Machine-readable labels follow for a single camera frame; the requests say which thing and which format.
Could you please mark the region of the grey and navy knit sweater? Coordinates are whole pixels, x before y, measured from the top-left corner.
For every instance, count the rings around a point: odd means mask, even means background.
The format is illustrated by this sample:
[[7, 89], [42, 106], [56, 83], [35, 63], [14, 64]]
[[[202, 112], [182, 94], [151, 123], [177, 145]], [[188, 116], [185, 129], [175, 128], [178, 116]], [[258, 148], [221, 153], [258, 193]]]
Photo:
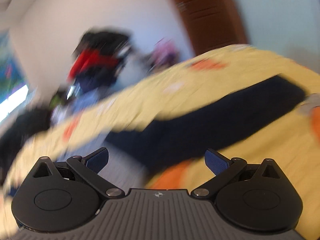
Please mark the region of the grey and navy knit sweater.
[[110, 132], [106, 141], [154, 174], [250, 137], [305, 98], [304, 89], [276, 75], [178, 118], [153, 120], [141, 132]]

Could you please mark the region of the pink plastic bag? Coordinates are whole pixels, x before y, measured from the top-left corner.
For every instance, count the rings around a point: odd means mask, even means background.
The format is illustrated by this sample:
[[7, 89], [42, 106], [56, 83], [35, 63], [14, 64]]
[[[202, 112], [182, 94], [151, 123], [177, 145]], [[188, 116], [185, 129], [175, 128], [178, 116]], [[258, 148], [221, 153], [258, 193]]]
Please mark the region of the pink plastic bag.
[[178, 49], [172, 39], [161, 39], [151, 53], [152, 68], [171, 67], [177, 59]]

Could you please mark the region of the blue floral curtain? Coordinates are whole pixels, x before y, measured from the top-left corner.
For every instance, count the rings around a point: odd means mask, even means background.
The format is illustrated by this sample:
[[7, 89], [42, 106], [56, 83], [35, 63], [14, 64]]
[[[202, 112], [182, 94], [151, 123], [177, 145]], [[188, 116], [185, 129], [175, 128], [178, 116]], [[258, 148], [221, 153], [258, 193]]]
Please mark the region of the blue floral curtain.
[[26, 85], [25, 78], [21, 72], [20, 65], [14, 55], [11, 46], [9, 32], [1, 31], [1, 103], [11, 94]]

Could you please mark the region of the black coat on bed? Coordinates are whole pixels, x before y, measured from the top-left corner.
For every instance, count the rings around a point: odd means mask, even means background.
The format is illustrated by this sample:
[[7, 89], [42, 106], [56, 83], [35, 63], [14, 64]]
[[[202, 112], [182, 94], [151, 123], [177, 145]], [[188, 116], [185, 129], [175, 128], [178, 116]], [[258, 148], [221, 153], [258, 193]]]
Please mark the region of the black coat on bed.
[[1, 185], [24, 143], [33, 135], [49, 129], [52, 112], [47, 107], [26, 110], [1, 136]]

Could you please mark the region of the brown wooden door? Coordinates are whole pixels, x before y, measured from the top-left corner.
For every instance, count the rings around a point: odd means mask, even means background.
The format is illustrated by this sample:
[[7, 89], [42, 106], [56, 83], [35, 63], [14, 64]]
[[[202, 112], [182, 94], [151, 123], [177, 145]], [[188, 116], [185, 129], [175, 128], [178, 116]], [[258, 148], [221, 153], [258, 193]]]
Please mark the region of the brown wooden door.
[[174, 0], [196, 55], [231, 44], [246, 44], [234, 0]]

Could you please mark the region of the yellow carrot print bedsheet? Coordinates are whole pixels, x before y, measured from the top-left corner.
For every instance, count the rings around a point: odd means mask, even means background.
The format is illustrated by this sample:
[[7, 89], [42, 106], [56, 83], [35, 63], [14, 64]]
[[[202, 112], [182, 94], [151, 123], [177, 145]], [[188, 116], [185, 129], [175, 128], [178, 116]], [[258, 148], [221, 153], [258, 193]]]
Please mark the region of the yellow carrot print bedsheet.
[[[1, 190], [1, 239], [14, 234], [10, 190], [18, 188], [37, 159], [52, 159], [109, 131], [141, 131], [152, 120], [169, 120], [275, 75], [319, 94], [319, 75], [291, 59], [249, 46], [209, 51], [113, 94], [30, 139], [18, 153]], [[303, 201], [297, 231], [319, 237], [319, 102], [309, 101], [248, 139], [223, 150], [257, 162], [273, 158]]]

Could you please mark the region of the light blue folded blanket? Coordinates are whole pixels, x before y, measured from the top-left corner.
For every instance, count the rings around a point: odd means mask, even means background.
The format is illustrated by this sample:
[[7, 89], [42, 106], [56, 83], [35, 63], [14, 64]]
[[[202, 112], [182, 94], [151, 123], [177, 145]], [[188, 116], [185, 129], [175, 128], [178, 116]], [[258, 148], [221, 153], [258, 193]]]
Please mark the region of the light blue folded blanket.
[[100, 87], [82, 94], [79, 97], [76, 97], [64, 106], [59, 105], [53, 110], [50, 119], [51, 124], [57, 125], [66, 120], [71, 115], [79, 113], [88, 107], [96, 105], [99, 101], [111, 96], [113, 93], [114, 91], [112, 89]]

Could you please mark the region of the pile of clothes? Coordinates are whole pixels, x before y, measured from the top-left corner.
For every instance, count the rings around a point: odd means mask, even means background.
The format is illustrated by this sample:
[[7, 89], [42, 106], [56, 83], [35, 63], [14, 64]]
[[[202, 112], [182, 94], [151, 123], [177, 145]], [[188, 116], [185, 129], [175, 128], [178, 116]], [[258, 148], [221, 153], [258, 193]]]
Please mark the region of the pile of clothes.
[[79, 85], [83, 93], [110, 87], [125, 65], [131, 50], [131, 35], [116, 29], [90, 29], [74, 50], [74, 63], [67, 80]]

